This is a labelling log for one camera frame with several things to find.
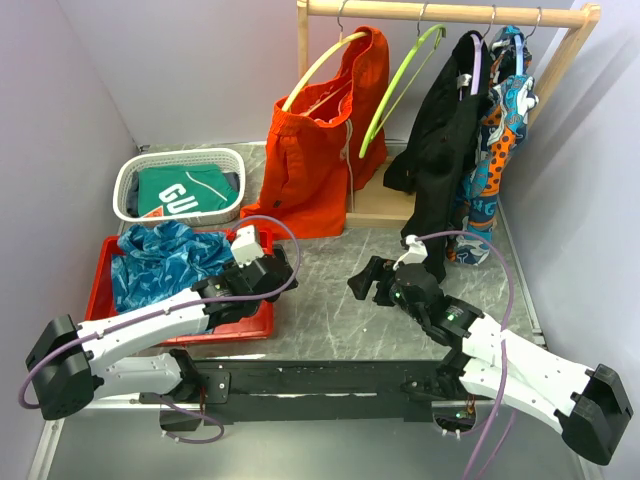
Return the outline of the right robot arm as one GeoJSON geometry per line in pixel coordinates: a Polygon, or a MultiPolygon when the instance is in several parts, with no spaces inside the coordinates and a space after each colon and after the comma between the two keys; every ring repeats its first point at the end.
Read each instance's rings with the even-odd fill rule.
{"type": "Polygon", "coordinates": [[[399,307],[449,347],[453,364],[437,376],[445,396],[493,398],[550,426],[584,459],[610,464],[633,416],[614,369],[566,360],[502,329],[489,314],[445,294],[421,263],[373,256],[347,284],[358,300],[374,288],[377,305],[399,307]]]}

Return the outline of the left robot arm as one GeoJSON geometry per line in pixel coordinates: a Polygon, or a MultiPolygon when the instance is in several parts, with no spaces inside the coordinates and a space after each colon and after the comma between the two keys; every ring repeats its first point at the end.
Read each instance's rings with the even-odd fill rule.
{"type": "Polygon", "coordinates": [[[146,307],[101,320],[51,320],[28,354],[25,384],[37,400],[19,391],[20,405],[46,420],[73,415],[92,401],[126,393],[200,401],[206,390],[189,354],[172,350],[158,357],[140,351],[184,336],[215,330],[254,315],[262,302],[296,288],[298,268],[274,246],[248,263],[228,262],[221,274],[146,307]]]}

